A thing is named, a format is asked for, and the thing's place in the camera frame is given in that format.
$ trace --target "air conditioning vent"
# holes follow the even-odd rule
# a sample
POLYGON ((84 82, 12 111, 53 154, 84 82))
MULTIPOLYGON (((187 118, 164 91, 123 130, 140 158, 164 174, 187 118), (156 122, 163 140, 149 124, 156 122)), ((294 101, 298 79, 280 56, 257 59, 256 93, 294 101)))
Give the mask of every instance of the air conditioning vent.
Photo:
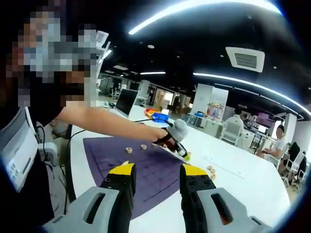
POLYGON ((265 54, 262 51, 236 47, 226 47, 231 65, 262 73, 265 54))
POLYGON ((256 69, 257 68, 257 57, 253 55, 243 54, 243 53, 234 53, 237 60, 237 64, 244 67, 249 67, 256 69))

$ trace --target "man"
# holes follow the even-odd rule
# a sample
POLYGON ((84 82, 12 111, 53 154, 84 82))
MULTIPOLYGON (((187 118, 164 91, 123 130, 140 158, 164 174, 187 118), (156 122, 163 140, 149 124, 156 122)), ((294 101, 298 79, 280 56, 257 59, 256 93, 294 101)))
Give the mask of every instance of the man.
MULTIPOLYGON (((62 0, 55 1, 54 4, 62 2, 62 0)), ((75 66, 72 64, 72 70, 62 70, 62 65, 55 67, 44 63, 51 57, 55 59, 59 56, 56 51, 54 54, 50 53, 51 45, 46 45, 49 43, 50 36, 57 36, 57 28, 63 19, 59 20, 58 24, 55 20, 57 17, 50 14, 53 9, 44 9, 32 14, 30 20, 24 21, 21 15, 26 15, 24 11, 30 4, 28 1, 19 3, 14 1, 11 9, 16 18, 5 23, 8 24, 8 30, 3 29, 6 31, 7 41, 2 46, 7 51, 6 72, 0 77, 0 130, 11 122, 20 107, 29 106, 33 123, 40 122, 43 126, 56 118, 88 131, 150 142, 155 142, 167 135, 164 129, 134 123, 102 108, 86 107, 81 104, 81 100, 84 99, 84 80, 85 77, 90 77, 89 68, 87 65, 78 63, 81 59, 76 61, 75 66)), ((172 139, 165 143, 169 148, 173 144, 172 139)), ((16 231, 37 231, 36 226, 54 217, 48 175, 38 153, 20 193, 17 193, 10 183, 1 160, 0 184, 2 198, 5 200, 2 210, 8 218, 14 216, 18 219, 18 224, 14 226, 16 231)))
POLYGON ((276 144, 271 149, 258 151, 256 155, 266 160, 270 157, 270 155, 279 159, 286 145, 285 130, 283 125, 279 125, 278 128, 276 129, 276 137, 277 137, 276 144))
POLYGON ((244 129, 244 123, 241 119, 241 113, 242 113, 242 110, 240 108, 236 108, 234 110, 234 116, 228 118, 224 122, 224 128, 227 127, 229 122, 237 122, 240 125, 240 131, 242 132, 242 130, 244 129))

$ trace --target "wrist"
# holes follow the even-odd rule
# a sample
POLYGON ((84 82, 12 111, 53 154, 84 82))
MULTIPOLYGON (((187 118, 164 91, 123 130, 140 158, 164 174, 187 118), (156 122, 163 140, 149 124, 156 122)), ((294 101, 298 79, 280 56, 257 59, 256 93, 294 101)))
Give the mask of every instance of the wrist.
POLYGON ((154 128, 154 133, 155 133, 155 141, 164 138, 167 135, 167 131, 162 129, 162 128, 154 128))

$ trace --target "seated person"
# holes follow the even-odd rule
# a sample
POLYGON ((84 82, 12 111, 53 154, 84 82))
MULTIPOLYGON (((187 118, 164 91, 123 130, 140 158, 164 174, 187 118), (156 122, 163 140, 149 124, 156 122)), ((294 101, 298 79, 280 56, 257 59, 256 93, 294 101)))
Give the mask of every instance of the seated person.
POLYGON ((279 125, 278 128, 276 129, 276 137, 277 137, 276 144, 271 149, 258 151, 256 155, 261 158, 264 158, 265 160, 267 160, 270 157, 270 155, 277 159, 280 158, 282 150, 286 145, 284 132, 285 132, 284 126, 279 125))
POLYGON ((229 122, 234 122, 234 121, 237 121, 239 124, 240 124, 240 128, 241 128, 241 131, 244 129, 244 123, 240 117, 242 113, 242 110, 240 108, 236 108, 234 110, 234 116, 228 118, 227 120, 225 120, 224 124, 223 124, 223 127, 226 128, 228 123, 229 122))

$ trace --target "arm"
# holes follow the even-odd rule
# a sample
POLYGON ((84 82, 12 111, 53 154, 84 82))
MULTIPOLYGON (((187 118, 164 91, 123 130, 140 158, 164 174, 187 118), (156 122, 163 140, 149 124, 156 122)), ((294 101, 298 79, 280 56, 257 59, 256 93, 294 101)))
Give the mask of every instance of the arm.
POLYGON ((135 123, 112 114, 105 109, 96 107, 67 104, 57 119, 95 133, 136 138, 151 142, 155 142, 167 134, 164 129, 135 123))
POLYGON ((272 151, 271 149, 267 149, 264 153, 270 154, 275 158, 278 158, 281 154, 282 150, 277 149, 276 151, 272 151))

